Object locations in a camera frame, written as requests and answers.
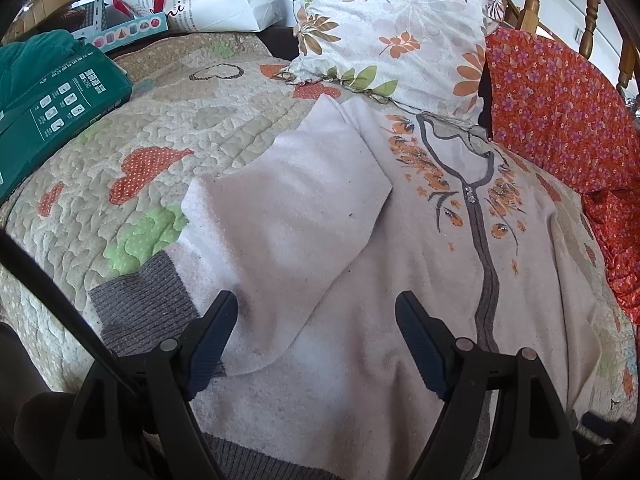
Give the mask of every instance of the quilted bedspread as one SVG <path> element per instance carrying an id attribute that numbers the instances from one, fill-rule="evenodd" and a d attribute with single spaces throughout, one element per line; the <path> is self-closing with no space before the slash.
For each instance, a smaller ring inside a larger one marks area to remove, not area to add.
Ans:
<path id="1" fill-rule="evenodd" d="M 254 35 L 169 38 L 116 62 L 134 83 L 131 101 L 60 149 L 0 208 L 7 232 L 97 333 L 87 292 L 139 269 L 177 239 L 188 222 L 180 203 L 194 176 L 242 168 L 278 133 L 297 127 L 320 94 L 350 96 L 328 84 L 292 87 L 272 79 L 286 63 Z M 593 409 L 632 420 L 638 394 L 633 327 L 606 284 L 597 243 L 585 229 L 574 229 L 586 222 L 579 195 L 535 171 L 555 194 L 563 227 L 575 232 L 572 252 L 600 304 L 594 325 L 603 357 Z M 14 327 L 49 386 L 78 390 L 91 358 L 4 269 L 0 301 L 0 319 Z"/>

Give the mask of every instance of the green box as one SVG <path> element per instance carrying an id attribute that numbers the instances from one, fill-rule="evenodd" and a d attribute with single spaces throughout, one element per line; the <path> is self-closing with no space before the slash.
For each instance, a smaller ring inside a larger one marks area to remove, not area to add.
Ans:
<path id="1" fill-rule="evenodd" d="M 0 110 L 0 203 L 69 140 L 127 102 L 132 84 L 85 45 L 5 110 Z"/>

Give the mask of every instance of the gray ribbed cuff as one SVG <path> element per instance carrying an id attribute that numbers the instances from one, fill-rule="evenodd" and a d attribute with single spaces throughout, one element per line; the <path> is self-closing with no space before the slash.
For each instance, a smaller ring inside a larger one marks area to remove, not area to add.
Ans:
<path id="1" fill-rule="evenodd" d="M 148 352 L 199 316 L 164 251 L 138 272 L 103 283 L 89 295 L 102 321 L 102 341 L 119 356 Z"/>
<path id="2" fill-rule="evenodd" d="M 209 433 L 204 440 L 226 480 L 342 480 L 324 469 L 285 462 Z"/>

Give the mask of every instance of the sweater sleeve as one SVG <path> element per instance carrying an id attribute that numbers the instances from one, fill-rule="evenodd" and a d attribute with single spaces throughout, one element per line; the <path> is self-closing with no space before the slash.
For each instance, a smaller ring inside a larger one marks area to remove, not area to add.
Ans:
<path id="1" fill-rule="evenodd" d="M 92 291 L 105 343 L 152 348 L 231 290 L 239 315 L 223 370 L 267 366 L 368 243 L 390 190 L 340 106 L 322 96 L 249 165 L 193 179 L 182 202 L 189 224 L 165 248 L 168 258 Z"/>
<path id="2" fill-rule="evenodd" d="M 593 329 L 596 301 L 591 287 L 572 258 L 558 216 L 550 218 L 556 268 L 562 297 L 566 331 L 568 387 L 567 413 L 581 416 L 589 409 L 602 348 Z"/>

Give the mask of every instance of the black cable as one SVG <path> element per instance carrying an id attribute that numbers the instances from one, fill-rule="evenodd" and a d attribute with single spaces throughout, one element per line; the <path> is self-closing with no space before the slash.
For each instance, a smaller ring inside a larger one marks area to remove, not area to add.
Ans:
<path id="1" fill-rule="evenodd" d="M 139 386 L 116 361 L 109 349 L 100 341 L 89 324 L 80 316 L 53 280 L 38 264 L 0 228 L 0 264 L 27 287 L 59 322 L 72 333 L 78 342 L 119 383 L 134 395 L 140 394 Z"/>

